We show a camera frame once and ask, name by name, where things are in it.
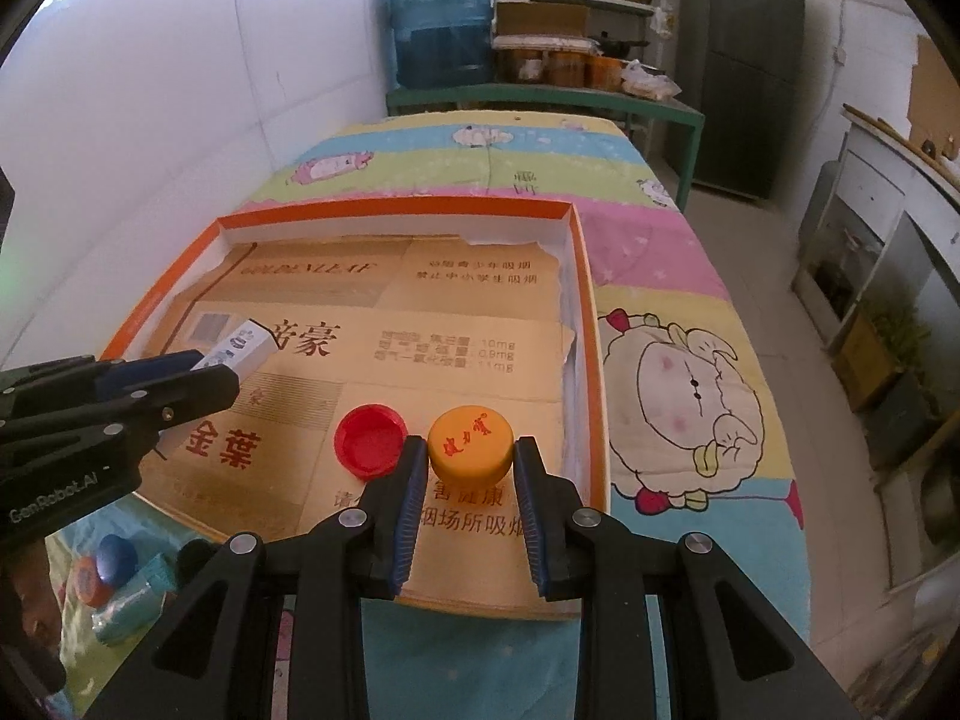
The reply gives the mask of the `orange cap black label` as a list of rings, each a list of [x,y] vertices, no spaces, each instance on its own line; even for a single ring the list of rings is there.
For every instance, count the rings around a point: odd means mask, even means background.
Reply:
[[[114,595],[109,583],[99,577],[96,559],[82,556],[71,569],[70,587],[76,598],[88,608],[102,608]]]

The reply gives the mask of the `teal crane lighter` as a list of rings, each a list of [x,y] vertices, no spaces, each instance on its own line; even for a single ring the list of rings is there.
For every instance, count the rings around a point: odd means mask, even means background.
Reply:
[[[164,600],[178,591],[174,566],[156,554],[100,610],[91,615],[91,629],[101,644],[120,644],[155,624]]]

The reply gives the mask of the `orange cap red lettering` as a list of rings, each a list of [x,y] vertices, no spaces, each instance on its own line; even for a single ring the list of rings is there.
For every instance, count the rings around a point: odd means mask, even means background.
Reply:
[[[427,445],[431,468],[444,484],[475,491],[500,483],[509,472],[514,433],[493,408],[456,406],[434,420]]]

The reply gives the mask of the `cartoon printed white box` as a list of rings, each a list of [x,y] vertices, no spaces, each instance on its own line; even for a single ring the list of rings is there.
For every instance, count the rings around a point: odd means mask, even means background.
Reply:
[[[253,320],[242,322],[218,341],[194,366],[194,371],[223,366],[235,374],[239,383],[252,376],[262,364],[278,353],[274,333]]]

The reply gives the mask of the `red plastic bottle cap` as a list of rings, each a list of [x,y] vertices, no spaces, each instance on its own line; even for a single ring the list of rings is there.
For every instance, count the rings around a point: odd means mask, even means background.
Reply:
[[[394,471],[408,435],[397,411],[381,403],[364,403],[337,424],[334,454],[347,472],[368,483]]]

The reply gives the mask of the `blue plastic bottle cap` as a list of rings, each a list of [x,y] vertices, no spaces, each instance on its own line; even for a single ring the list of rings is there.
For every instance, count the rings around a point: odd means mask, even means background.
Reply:
[[[139,572],[139,555],[130,539],[106,535],[94,551],[99,580],[111,589],[120,589]]]

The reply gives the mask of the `black round cap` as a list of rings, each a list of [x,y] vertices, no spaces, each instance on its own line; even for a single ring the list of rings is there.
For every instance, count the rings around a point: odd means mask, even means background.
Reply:
[[[192,580],[199,577],[203,567],[217,554],[218,546],[203,538],[192,539],[178,551],[174,571],[179,589],[185,589]]]

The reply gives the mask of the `colourful cartoon sheep quilt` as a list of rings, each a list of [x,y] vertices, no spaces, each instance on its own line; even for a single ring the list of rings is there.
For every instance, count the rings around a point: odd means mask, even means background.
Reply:
[[[714,536],[798,631],[809,626],[804,517],[788,442],[757,353],[726,286],[640,152],[599,117],[523,110],[404,115],[347,128],[249,193],[200,216],[181,242],[135,249],[167,269],[224,216],[319,200],[386,197],[565,200],[578,210],[594,294],[605,403],[608,502],[633,532]],[[135,494],[49,538],[50,582],[64,621],[67,687],[85,713],[139,634],[101,644],[71,569],[106,535],[145,565],[205,536]]]

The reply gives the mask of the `flattened cigarette carton cardboard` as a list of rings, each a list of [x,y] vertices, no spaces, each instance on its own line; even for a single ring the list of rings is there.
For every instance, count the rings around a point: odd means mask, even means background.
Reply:
[[[301,535],[359,501],[366,483],[334,454],[337,424],[364,403],[426,436],[456,406],[493,408],[560,461],[560,265],[535,244],[364,238],[240,245],[167,308],[148,351],[210,351],[253,320],[280,351],[235,405],[153,454],[142,496],[207,535]]]

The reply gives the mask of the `orange rimmed cardboard tray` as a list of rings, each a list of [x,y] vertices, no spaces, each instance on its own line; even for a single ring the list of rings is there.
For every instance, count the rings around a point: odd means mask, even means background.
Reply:
[[[587,504],[607,505],[594,294],[571,203],[364,197],[224,216],[106,351],[205,353],[249,320],[275,353],[235,405],[143,467],[142,499],[182,525],[280,539],[355,505],[373,469],[345,429],[361,406],[417,436],[456,406],[498,413]]]

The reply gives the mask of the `green potted plant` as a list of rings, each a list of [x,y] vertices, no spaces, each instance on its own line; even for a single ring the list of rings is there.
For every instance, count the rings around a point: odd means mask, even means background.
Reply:
[[[912,310],[861,304],[833,348],[833,372],[880,473],[903,465],[946,421],[924,371],[928,338]]]

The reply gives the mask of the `white cabinet counter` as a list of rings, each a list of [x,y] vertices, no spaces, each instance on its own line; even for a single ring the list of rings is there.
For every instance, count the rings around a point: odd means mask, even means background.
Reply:
[[[833,177],[800,231],[793,289],[828,358],[861,304],[908,309],[929,330],[924,371],[958,408],[958,184],[887,122],[853,106]]]

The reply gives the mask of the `dark grey refrigerator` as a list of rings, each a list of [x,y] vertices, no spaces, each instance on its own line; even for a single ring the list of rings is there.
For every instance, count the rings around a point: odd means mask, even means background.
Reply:
[[[704,115],[695,181],[770,197],[793,118],[805,0],[680,0],[675,82]]]

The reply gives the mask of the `green metal shelf rack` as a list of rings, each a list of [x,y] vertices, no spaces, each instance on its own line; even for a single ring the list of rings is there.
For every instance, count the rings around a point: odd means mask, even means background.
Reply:
[[[493,99],[497,89],[512,88],[505,98],[519,103],[545,103],[552,106],[612,110],[625,115],[641,115],[651,121],[681,125],[688,130],[682,153],[677,200],[686,202],[693,184],[703,132],[704,115],[682,103],[667,99],[636,98],[623,91],[619,41],[607,36],[498,36],[494,31],[496,5],[512,0],[493,0],[493,78],[483,85],[452,88],[405,89],[397,86],[387,93],[387,109],[424,106],[428,103],[480,103]],[[584,5],[589,11],[597,5],[623,5],[631,13],[651,16],[654,0],[523,0]]]

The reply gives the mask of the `blue water jug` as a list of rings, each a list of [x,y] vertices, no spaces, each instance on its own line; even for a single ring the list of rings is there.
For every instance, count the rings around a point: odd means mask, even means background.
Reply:
[[[389,0],[397,83],[483,85],[493,78],[493,0]]]

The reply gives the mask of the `brown cardboard box on shelf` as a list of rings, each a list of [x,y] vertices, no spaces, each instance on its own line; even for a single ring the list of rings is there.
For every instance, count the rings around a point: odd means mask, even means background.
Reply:
[[[500,2],[494,31],[498,36],[586,37],[589,10],[558,2]]]

